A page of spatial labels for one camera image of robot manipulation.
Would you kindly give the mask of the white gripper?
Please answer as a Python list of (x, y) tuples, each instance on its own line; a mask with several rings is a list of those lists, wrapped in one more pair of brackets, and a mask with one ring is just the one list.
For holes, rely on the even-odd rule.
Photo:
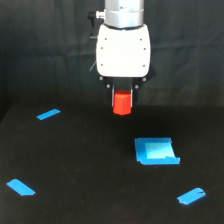
[[(102, 24), (96, 39), (96, 68), (100, 80), (111, 88), (114, 107), (113, 79), (142, 79), (150, 70), (151, 42), (146, 24), (136, 29), (113, 29)], [(135, 85), (131, 85), (131, 107), (135, 103)]]

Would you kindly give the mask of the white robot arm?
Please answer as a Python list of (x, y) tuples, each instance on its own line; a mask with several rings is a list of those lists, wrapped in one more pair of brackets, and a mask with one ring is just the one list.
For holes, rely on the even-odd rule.
[(97, 35), (90, 34), (96, 41), (94, 66), (101, 80), (111, 91), (112, 107), (119, 100), (115, 80), (130, 80), (125, 91), (129, 97), (127, 106), (132, 108), (134, 95), (140, 81), (145, 81), (150, 69), (151, 43), (148, 26), (144, 23), (144, 0), (104, 0), (103, 11), (91, 11), (88, 19), (94, 25), (102, 19)]

